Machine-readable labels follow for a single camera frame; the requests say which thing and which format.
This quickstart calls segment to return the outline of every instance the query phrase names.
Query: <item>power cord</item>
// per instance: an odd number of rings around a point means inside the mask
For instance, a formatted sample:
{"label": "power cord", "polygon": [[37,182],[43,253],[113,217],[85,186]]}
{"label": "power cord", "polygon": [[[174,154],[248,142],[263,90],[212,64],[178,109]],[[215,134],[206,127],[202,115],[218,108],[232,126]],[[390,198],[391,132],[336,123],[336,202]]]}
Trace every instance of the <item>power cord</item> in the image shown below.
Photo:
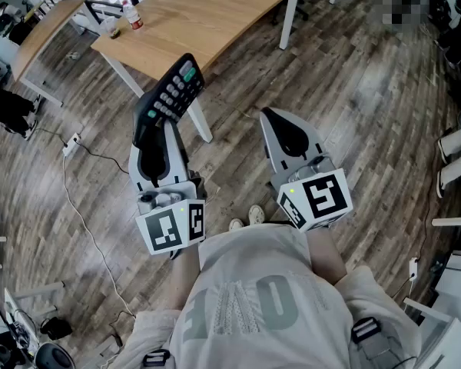
{"label": "power cord", "polygon": [[135,319],[135,317],[133,316],[133,314],[130,314],[130,313],[126,312],[126,311],[120,311],[120,312],[118,313],[118,316],[116,317],[116,320],[114,320],[114,321],[112,321],[112,322],[110,322],[110,323],[108,324],[111,328],[113,328],[113,331],[114,331],[114,333],[115,333],[116,335],[119,335],[119,333],[118,333],[118,331],[116,331],[116,328],[114,327],[113,324],[115,324],[115,323],[120,319],[121,314],[127,314],[128,316],[132,316],[132,317]]}
{"label": "power cord", "polygon": [[99,253],[101,254],[101,256],[102,256],[102,261],[104,262],[104,266],[105,266],[106,269],[108,270],[109,277],[111,278],[111,281],[113,282],[114,292],[115,292],[116,295],[123,301],[123,304],[124,304],[124,306],[126,307],[126,310],[128,311],[128,313],[129,313],[133,318],[135,318],[134,314],[131,312],[130,308],[128,307],[128,304],[126,303],[126,301],[125,301],[125,300],[123,299],[123,297],[118,293],[118,289],[116,288],[116,282],[114,281],[113,274],[111,273],[111,270],[110,270],[109,267],[108,267],[108,263],[106,262],[106,257],[104,256],[104,253],[102,252],[102,250],[99,248],[98,244],[96,243],[96,241],[95,241],[95,239],[94,239],[94,235],[91,233],[91,230],[89,230],[88,227],[87,227],[87,225],[85,224],[84,218],[82,217],[82,215],[80,214],[80,212],[77,210],[77,208],[75,207],[75,205],[73,205],[73,203],[71,202],[70,194],[68,193],[67,183],[66,183],[66,178],[65,178],[65,157],[63,157],[63,187],[65,188],[65,193],[67,194],[68,202],[70,203],[71,207],[74,208],[74,211],[78,214],[78,216],[80,216],[80,219],[82,220],[82,224],[84,225],[85,230],[86,230],[86,231],[89,233],[89,235],[91,236],[92,243],[94,244],[95,248],[98,250],[98,252],[99,252]]}
{"label": "power cord", "polygon": [[407,279],[403,282],[403,284],[401,284],[401,287],[398,288],[398,291],[395,292],[393,295],[391,295],[391,298],[392,298],[392,299],[394,299],[394,298],[400,293],[401,289],[402,289],[403,287],[405,287],[405,284],[408,283],[408,282],[410,281],[411,278],[412,278],[411,276],[410,276],[409,278],[407,278]]}
{"label": "power cord", "polygon": [[15,309],[14,313],[12,314],[12,320],[14,321],[15,321],[15,313],[23,313],[23,315],[25,315],[30,320],[30,322],[32,323],[32,326],[34,327],[34,334],[36,336],[36,340],[38,340],[38,329],[36,327],[34,320],[31,318],[31,316],[27,314],[25,311],[23,311],[22,309]]}
{"label": "power cord", "polygon": [[104,369],[105,367],[108,368],[109,364],[112,363],[112,361],[118,356],[119,354],[115,354],[113,355],[111,358],[109,358],[108,360],[106,360],[106,363],[101,365],[101,369]]}
{"label": "power cord", "polygon": [[112,158],[112,157],[103,156],[103,155],[97,155],[97,154],[95,154],[95,153],[92,153],[92,152],[91,152],[90,150],[88,150],[83,144],[77,142],[75,139],[74,139],[74,141],[75,141],[75,143],[76,143],[77,145],[82,146],[82,147],[87,151],[87,153],[89,153],[91,156],[100,157],[100,158],[105,158],[106,160],[112,160],[112,161],[114,161],[114,162],[116,163],[116,165],[118,166],[118,168],[119,168],[119,170],[120,170],[121,172],[124,172],[126,175],[129,175],[128,172],[125,171],[125,170],[119,165],[119,163],[118,163],[118,161],[116,161],[116,159],[114,159],[114,158]]}
{"label": "power cord", "polygon": [[437,146],[437,142],[438,142],[439,139],[440,138],[436,139],[436,141],[434,142],[434,145],[432,147],[433,148],[433,156],[432,156],[432,161],[430,163],[430,166],[431,166],[431,169],[430,169],[430,172],[431,172],[430,173],[430,186],[429,186],[429,190],[427,192],[427,199],[426,199],[426,202],[427,202],[428,206],[427,206],[427,213],[425,214],[425,218],[423,219],[423,231],[424,231],[424,234],[425,234],[425,238],[423,239],[422,245],[420,246],[420,249],[419,249],[420,255],[416,259],[417,263],[422,260],[422,250],[423,250],[423,246],[425,245],[425,242],[427,240],[427,218],[429,217],[429,213],[430,213],[430,194],[432,193],[432,187],[433,187],[433,182],[434,182],[433,167],[434,167],[435,160],[436,160],[436,154],[437,154],[436,146]]}
{"label": "power cord", "polygon": [[[448,128],[447,130],[444,131],[443,136],[445,136],[446,134],[448,134],[450,132],[451,128]],[[425,214],[425,218],[423,219],[423,232],[424,232],[424,238],[423,238],[423,241],[422,241],[422,245],[420,246],[420,249],[419,249],[419,256],[416,258],[416,263],[418,264],[421,260],[422,260],[422,253],[423,253],[423,247],[425,246],[425,243],[426,243],[426,240],[427,240],[427,218],[429,217],[429,213],[430,213],[430,194],[432,193],[432,187],[433,187],[433,182],[434,182],[434,178],[433,178],[433,169],[434,169],[434,164],[435,164],[435,160],[436,160],[436,154],[437,154],[437,150],[436,150],[436,146],[437,146],[437,142],[438,140],[440,140],[440,138],[437,138],[432,146],[432,149],[433,149],[433,155],[432,155],[432,161],[430,162],[430,186],[429,186],[429,190],[427,192],[427,197],[426,197],[426,203],[428,204],[427,206],[427,213]],[[391,296],[392,299],[394,299],[399,293],[400,291],[402,290],[403,287],[405,287],[405,284],[408,283],[410,281],[410,279],[413,277],[413,275],[410,275],[409,278],[407,278],[403,284],[401,284],[401,287],[398,288],[398,291]],[[412,288],[413,288],[413,282],[412,282],[412,285],[410,287],[410,293],[412,291]]]}
{"label": "power cord", "polygon": [[403,361],[399,362],[398,364],[394,365],[391,369],[396,369],[397,367],[400,367],[401,365],[405,364],[406,362],[411,361],[411,360],[416,360],[417,358],[418,357],[407,358],[406,360],[403,360]]}
{"label": "power cord", "polygon": [[61,139],[61,136],[60,136],[59,133],[53,132],[53,131],[48,131],[48,130],[46,130],[46,129],[44,129],[44,128],[40,128],[40,127],[36,128],[36,130],[38,130],[38,131],[44,131],[44,132],[48,132],[49,134],[56,135],[58,138],[60,138],[60,141],[63,142],[63,146],[64,146],[65,148],[67,147],[67,143],[66,143],[65,141],[63,141],[63,139]]}

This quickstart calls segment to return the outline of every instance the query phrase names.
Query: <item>cup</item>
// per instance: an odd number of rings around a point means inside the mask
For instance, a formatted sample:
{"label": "cup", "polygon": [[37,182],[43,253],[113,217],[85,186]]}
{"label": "cup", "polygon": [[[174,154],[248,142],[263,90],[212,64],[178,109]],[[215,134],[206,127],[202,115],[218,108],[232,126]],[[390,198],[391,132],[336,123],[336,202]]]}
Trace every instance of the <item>cup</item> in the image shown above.
{"label": "cup", "polygon": [[109,37],[115,39],[120,35],[119,28],[116,27],[116,18],[114,16],[108,16],[101,23],[101,27],[109,35]]}

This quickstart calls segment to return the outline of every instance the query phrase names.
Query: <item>desk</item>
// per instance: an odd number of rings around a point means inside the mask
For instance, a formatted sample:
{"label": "desk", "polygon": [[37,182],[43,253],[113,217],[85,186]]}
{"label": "desk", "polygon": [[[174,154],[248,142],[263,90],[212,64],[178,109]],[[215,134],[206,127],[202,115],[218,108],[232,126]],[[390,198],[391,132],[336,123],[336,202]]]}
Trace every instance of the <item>desk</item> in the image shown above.
{"label": "desk", "polygon": [[22,42],[17,56],[12,64],[12,74],[16,81],[22,82],[28,88],[39,93],[49,101],[61,107],[63,102],[57,100],[52,95],[30,82],[25,76],[38,58],[46,49],[51,40],[65,26],[66,23],[79,10],[87,11],[87,7],[82,0],[62,0],[32,29],[31,33]]}
{"label": "desk", "polygon": [[[240,35],[282,0],[144,0],[137,10],[144,25],[134,31],[126,18],[118,20],[121,35],[115,40],[103,34],[92,48],[103,54],[113,68],[141,97],[144,92],[119,62],[161,79],[184,54],[190,52],[201,70],[210,64]],[[287,47],[297,0],[288,0],[280,48]],[[189,107],[202,138],[212,135],[198,101]]]}

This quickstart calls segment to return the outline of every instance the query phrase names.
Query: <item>water bottle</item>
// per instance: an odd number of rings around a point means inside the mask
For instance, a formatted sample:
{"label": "water bottle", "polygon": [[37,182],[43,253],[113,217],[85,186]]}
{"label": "water bottle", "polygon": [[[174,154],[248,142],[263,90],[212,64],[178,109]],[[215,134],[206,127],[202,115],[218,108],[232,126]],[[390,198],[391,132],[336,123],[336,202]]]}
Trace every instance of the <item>water bottle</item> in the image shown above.
{"label": "water bottle", "polygon": [[128,0],[123,0],[123,15],[130,22],[131,28],[137,30],[144,24],[137,9]]}

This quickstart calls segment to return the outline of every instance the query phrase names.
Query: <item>shoe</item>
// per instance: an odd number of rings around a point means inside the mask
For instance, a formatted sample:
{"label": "shoe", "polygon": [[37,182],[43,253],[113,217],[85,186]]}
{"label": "shoe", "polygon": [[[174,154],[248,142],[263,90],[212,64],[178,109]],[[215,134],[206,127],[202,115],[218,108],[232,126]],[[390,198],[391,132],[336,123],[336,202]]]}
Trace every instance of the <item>shoe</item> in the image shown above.
{"label": "shoe", "polygon": [[32,125],[29,126],[29,129],[25,132],[23,138],[28,141],[29,138],[31,137],[32,133],[35,131],[36,129],[36,126],[38,125],[38,121],[37,120],[34,120],[32,122]]}
{"label": "shoe", "polygon": [[32,113],[34,115],[36,115],[39,111],[39,107],[41,106],[41,103],[43,102],[45,98],[42,96],[42,95],[38,95],[38,97],[36,97],[36,99],[32,102],[32,104],[34,105],[34,109],[32,110]]}
{"label": "shoe", "polygon": [[260,205],[253,205],[249,208],[247,216],[249,217],[249,225],[264,223],[264,211]]}
{"label": "shoe", "polygon": [[242,227],[244,227],[244,223],[238,218],[233,218],[229,223],[229,231],[238,230]]}
{"label": "shoe", "polygon": [[437,197],[442,198],[444,196],[444,189],[442,183],[440,183],[440,171],[437,172]]}
{"label": "shoe", "polygon": [[444,150],[443,150],[443,144],[440,140],[437,141],[437,145],[439,146],[439,150],[440,150],[440,157],[442,158],[443,160],[443,163],[445,165],[448,165],[449,163],[447,162],[447,156],[444,154]]}

